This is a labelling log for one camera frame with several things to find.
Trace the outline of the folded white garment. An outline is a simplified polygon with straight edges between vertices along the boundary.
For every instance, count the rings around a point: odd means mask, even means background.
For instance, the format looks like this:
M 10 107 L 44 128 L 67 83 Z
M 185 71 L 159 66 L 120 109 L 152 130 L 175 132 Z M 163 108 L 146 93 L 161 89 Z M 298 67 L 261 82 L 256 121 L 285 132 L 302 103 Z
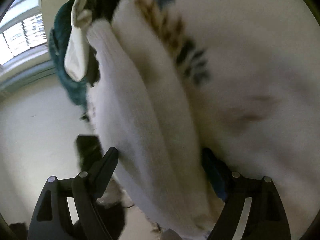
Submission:
M 75 0 L 71 11 L 71 34 L 65 54 L 66 73 L 79 82 L 87 73 L 89 43 L 87 30 L 92 23 L 92 12 L 85 9 L 87 0 Z

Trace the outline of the barred window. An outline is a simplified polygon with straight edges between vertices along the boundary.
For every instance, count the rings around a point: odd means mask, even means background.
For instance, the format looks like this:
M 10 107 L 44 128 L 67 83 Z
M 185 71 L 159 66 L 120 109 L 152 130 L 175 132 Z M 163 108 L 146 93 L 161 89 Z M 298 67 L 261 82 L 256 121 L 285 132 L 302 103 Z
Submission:
M 46 42 L 41 0 L 13 0 L 1 20 L 1 65 Z

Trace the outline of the floral bed blanket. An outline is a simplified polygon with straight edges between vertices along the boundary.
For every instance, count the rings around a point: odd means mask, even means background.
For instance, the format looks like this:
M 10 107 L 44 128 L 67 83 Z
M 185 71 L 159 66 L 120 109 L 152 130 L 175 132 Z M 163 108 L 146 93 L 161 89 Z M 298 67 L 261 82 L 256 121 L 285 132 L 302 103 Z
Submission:
M 310 0 L 133 0 L 171 52 L 204 146 L 269 176 L 319 239 L 319 23 Z

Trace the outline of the white knit sweater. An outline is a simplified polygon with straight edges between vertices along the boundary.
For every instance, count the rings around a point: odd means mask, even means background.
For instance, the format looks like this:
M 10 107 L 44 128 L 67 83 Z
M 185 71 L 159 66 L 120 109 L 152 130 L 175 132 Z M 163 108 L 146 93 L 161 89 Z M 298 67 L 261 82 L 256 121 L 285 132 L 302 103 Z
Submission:
M 131 0 L 87 32 L 100 79 L 88 91 L 103 149 L 119 151 L 116 175 L 149 219 L 184 239 L 205 239 L 215 199 L 200 161 L 189 103 L 171 58 Z

